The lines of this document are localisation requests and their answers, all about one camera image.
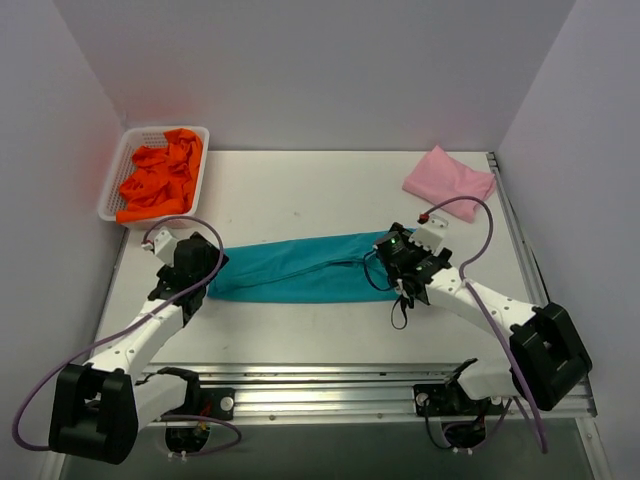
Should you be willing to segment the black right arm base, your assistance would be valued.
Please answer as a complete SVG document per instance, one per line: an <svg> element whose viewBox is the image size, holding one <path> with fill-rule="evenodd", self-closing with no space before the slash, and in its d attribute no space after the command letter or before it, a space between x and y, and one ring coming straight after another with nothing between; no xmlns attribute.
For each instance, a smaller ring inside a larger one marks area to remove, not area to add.
<svg viewBox="0 0 640 480"><path fill-rule="evenodd" d="M472 455L498 431L508 413L511 401L472 400L458 384L476 362L466 360L442 383L412 387L416 415L424 419L427 436L438 450Z"/></svg>

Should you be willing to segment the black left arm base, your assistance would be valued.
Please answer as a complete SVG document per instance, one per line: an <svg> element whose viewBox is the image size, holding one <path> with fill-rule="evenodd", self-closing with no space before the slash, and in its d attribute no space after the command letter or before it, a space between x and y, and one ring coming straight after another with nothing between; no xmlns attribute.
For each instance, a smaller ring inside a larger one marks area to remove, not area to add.
<svg viewBox="0 0 640 480"><path fill-rule="evenodd" d="M235 407L232 388L207 389L199 374L177 367L165 367L136 382L134 399L138 428L154 422L167 424L161 451L168 457L204 457L228 450L241 443L243 435L231 423ZM212 430L221 426L235 437L209 447Z"/></svg>

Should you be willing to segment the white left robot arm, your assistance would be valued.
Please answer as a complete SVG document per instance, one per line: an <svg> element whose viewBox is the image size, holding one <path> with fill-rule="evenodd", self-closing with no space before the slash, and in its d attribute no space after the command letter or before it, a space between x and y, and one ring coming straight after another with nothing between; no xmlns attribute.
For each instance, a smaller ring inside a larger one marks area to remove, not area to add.
<svg viewBox="0 0 640 480"><path fill-rule="evenodd" d="M148 424L164 415L190 419L201 409L196 372L163 367L145 377L143 371L195 316L228 258L199 233L178 240L167 229L156 235L151 250L163 265L127 333L57 376L48 436L57 453L117 465Z"/></svg>

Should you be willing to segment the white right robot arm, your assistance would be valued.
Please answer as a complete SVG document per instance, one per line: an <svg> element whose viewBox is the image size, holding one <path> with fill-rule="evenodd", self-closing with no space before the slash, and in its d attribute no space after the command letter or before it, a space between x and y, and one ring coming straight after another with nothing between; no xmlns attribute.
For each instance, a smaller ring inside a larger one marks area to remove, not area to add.
<svg viewBox="0 0 640 480"><path fill-rule="evenodd" d="M404 309L416 302L442 308L506 347L504 359L475 360L454 374L445 403L464 413L479 400L519 395L552 410L593 368L569 312L553 302L518 301L466 277L441 240L433 227L412 231L394 223L373 251Z"/></svg>

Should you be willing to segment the teal t-shirt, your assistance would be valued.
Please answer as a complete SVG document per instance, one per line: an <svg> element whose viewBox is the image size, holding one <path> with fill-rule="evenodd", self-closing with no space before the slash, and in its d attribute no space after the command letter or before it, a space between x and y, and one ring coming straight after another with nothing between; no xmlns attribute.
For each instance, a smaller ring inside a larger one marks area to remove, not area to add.
<svg viewBox="0 0 640 480"><path fill-rule="evenodd" d="M239 303L334 304L396 299L371 254L380 232L233 247L208 297Z"/></svg>

